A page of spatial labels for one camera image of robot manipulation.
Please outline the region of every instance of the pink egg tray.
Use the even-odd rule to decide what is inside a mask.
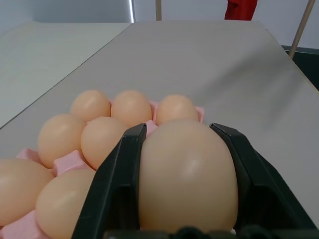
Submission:
[[[147,137],[157,129],[156,111],[158,107],[157,102],[150,102],[152,108],[153,119],[146,122]],[[196,107],[198,112],[199,121],[203,122],[204,108]],[[42,164],[38,153],[29,148],[23,149],[17,156],[26,160],[32,160],[36,163]],[[52,174],[57,177],[62,173],[75,169],[91,169],[85,162],[81,152],[75,150],[68,155],[58,158],[54,161],[54,166],[51,169]],[[50,239],[39,228],[35,218],[35,210],[31,211],[19,220],[0,228],[0,239]]]

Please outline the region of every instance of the red object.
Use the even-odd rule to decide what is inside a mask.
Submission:
[[[251,21],[257,0],[228,0],[225,20]]]

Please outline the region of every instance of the brown egg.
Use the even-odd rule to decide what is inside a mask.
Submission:
[[[231,230],[237,219],[237,179],[225,142],[190,119],[158,127],[143,143],[139,216],[144,230]]]
[[[93,168],[97,169],[109,156],[127,128],[124,123],[111,117],[99,117],[88,122],[81,136],[81,147]]]
[[[181,95],[166,96],[156,111],[156,125],[177,119],[199,121],[198,112],[192,101]]]
[[[80,94],[73,102],[70,113],[85,122],[101,116],[110,116],[111,105],[108,98],[100,91],[88,90]]]
[[[111,117],[124,122],[128,127],[152,119],[152,110],[147,98],[138,91],[123,91],[112,102]]]
[[[48,169],[31,160],[0,159],[0,226],[34,210],[39,193],[52,179]]]
[[[35,216],[50,238],[71,238],[94,173],[91,169],[72,170],[43,188],[36,201]]]
[[[38,136],[38,153],[42,163],[53,167],[53,161],[75,150],[81,151],[83,120],[68,114],[49,119]]]

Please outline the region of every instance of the wooden stick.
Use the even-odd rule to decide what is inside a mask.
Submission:
[[[297,30],[297,32],[296,32],[296,35],[295,35],[293,44],[291,45],[291,49],[290,49],[290,52],[289,52],[290,58],[293,58],[293,57],[294,57],[294,54],[295,54],[296,49],[297,49],[297,46],[298,46],[298,44],[299,44],[301,35],[303,34],[304,28],[305,28],[306,23],[307,23],[307,21],[308,21],[308,18],[309,18],[309,15],[310,15],[310,13],[311,13],[311,10],[313,9],[313,6],[314,6],[314,4],[315,4],[315,1],[316,1],[316,0],[308,0],[308,4],[307,4],[306,9],[305,9],[305,11],[304,11],[303,18],[301,18],[301,21],[300,21],[298,30]]]
[[[155,1],[156,21],[161,21],[161,0]]]

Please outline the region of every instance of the white wall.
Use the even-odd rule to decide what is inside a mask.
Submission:
[[[0,34],[21,23],[131,22],[130,0],[0,0]]]
[[[262,22],[281,45],[291,45],[308,0],[258,0],[253,20]],[[136,21],[155,20],[155,0],[134,0]],[[162,0],[162,19],[224,19],[226,0]],[[319,1],[300,47],[319,48]]]
[[[0,0],[0,34],[32,20],[30,0]]]
[[[129,0],[0,0],[0,34],[29,20],[128,22]],[[253,20],[262,22],[281,45],[291,45],[308,0],[258,0]],[[155,0],[134,0],[136,21],[155,20]],[[226,0],[162,0],[165,19],[224,19]],[[299,43],[319,49],[319,0]]]

